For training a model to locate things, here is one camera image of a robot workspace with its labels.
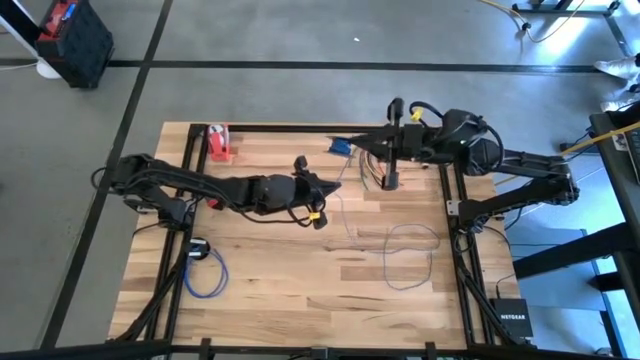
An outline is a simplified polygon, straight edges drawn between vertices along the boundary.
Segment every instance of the blue cable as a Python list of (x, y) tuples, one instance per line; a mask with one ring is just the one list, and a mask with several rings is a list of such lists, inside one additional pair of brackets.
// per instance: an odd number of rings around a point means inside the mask
[(227, 269), (227, 265), (224, 263), (224, 260), (222, 259), (220, 253), (218, 253), (217, 250), (212, 250), (209, 251), (209, 255), (216, 258), (220, 265), (222, 265), (222, 271), (220, 272), (220, 280), (218, 281), (218, 285), (209, 294), (199, 294), (191, 287), (191, 283), (189, 282), (189, 269), (191, 268), (191, 265), (195, 262), (195, 260), (193, 260), (192, 258), (187, 258), (187, 267), (184, 269), (184, 285), (186, 286), (187, 290), (189, 290), (189, 293), (197, 299), (214, 298), (222, 294), (224, 289), (227, 287), (227, 284), (229, 283), (229, 270)]

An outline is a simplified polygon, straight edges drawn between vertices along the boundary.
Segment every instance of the white cable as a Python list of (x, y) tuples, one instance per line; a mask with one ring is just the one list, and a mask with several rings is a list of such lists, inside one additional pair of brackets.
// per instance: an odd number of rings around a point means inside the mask
[(35, 62), (33, 64), (28, 64), (28, 65), (21, 65), (21, 66), (13, 66), (13, 67), (0, 67), (0, 71), (8, 71), (8, 70), (18, 70), (18, 69), (24, 69), (24, 68), (28, 68), (28, 67), (32, 67), (37, 65), (38, 63)]

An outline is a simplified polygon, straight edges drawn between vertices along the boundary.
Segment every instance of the black box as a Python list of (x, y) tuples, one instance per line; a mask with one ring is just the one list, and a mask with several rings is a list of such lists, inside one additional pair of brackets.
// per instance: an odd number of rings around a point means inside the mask
[(113, 35), (89, 0), (53, 1), (36, 41), (45, 59), (72, 88), (95, 88), (113, 52)]
[(515, 337), (533, 337), (529, 308), (524, 299), (491, 299), (502, 324)]

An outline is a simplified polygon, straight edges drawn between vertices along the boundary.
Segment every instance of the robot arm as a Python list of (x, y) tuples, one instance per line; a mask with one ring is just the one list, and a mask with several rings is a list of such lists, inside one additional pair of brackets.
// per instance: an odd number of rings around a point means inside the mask
[[(258, 223), (313, 224), (315, 229), (326, 225), (323, 213), (325, 197), (340, 187), (340, 183), (324, 181), (307, 170), (303, 156), (294, 163), (293, 177), (286, 175), (215, 178), (194, 171), (171, 166), (149, 155), (130, 155), (120, 159), (111, 179), (112, 192), (125, 197), (125, 204), (134, 210), (155, 209), (163, 226), (185, 230), (193, 222), (192, 204), (181, 198), (172, 198), (160, 186), (190, 192), (197, 198), (214, 200), (215, 209), (229, 208), (248, 220)], [(128, 199), (136, 196), (139, 200)], [(310, 222), (298, 219), (292, 209), (305, 206)], [(247, 212), (258, 215), (287, 211), (292, 220), (256, 220)]]
[[(491, 172), (532, 178), (527, 185), (485, 201), (466, 200), (449, 204), (449, 213), (457, 214), (461, 231), (482, 231), (490, 217), (527, 205), (545, 202), (568, 205), (578, 198), (579, 190), (561, 156), (543, 156), (505, 149), (497, 132), (481, 116), (463, 110), (444, 115), (425, 103), (411, 104), (412, 119), (419, 124), (400, 126), (402, 99), (394, 99), (387, 110), (390, 124), (382, 129), (344, 139), (387, 162), (384, 190), (395, 190), (398, 160), (428, 164), (457, 162), (465, 175), (482, 176)], [(413, 108), (427, 106), (442, 119), (442, 127), (428, 126)], [(492, 133), (496, 142), (484, 138)]]

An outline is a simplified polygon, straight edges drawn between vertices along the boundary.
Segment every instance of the wooden table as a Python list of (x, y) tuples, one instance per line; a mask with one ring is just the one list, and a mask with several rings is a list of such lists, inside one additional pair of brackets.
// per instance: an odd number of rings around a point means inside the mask
[[(179, 166), (189, 125), (165, 123), (155, 156)], [(232, 161), (208, 160), (205, 173), (290, 174), (296, 156), (304, 154), (312, 172), (335, 180), (345, 159), (326, 153), (329, 144), (325, 134), (232, 133)], [(215, 345), (229, 346), (415, 349), (433, 341), (438, 349), (466, 348), (437, 167), (423, 170), (407, 162), (398, 167), (401, 187), (393, 192), (379, 190), (370, 180), (370, 190), (365, 191), (357, 161), (345, 170), (338, 193), (353, 239), (335, 195), (327, 198), (329, 224), (320, 231), (254, 224), (239, 214), (201, 204), (194, 235), (208, 239), (224, 257), (230, 281), (215, 299), (199, 300), (182, 292), (174, 343), (197, 345), (210, 337)], [(456, 194), (453, 173), (449, 178)], [(495, 195), (488, 176), (466, 178), (465, 183), (470, 198)], [(287, 219), (287, 215), (264, 217), (271, 218)], [(154, 215), (143, 215), (138, 227), (156, 221)], [(389, 250), (434, 249), (430, 281), (406, 291), (386, 285), (380, 254), (363, 251), (381, 249), (388, 231), (398, 224), (424, 224), (440, 238), (417, 226), (399, 229), (390, 237)], [(503, 229), (499, 222), (489, 225)], [(123, 332), (151, 297), (164, 235), (164, 229), (153, 228), (133, 239), (110, 337)], [(496, 281), (513, 273), (512, 259), (504, 240), (492, 231), (478, 235), (477, 244), (491, 297)], [(389, 280), (398, 287), (420, 281), (429, 273), (427, 255), (419, 251), (388, 255)], [(192, 284), (205, 292), (216, 285), (219, 274), (220, 266), (207, 258), (191, 270)], [(500, 291), (503, 297), (517, 297), (514, 277), (502, 281)], [(470, 302), (474, 333), (480, 340), (478, 310), (472, 298)], [(160, 316), (158, 336), (165, 317)]]

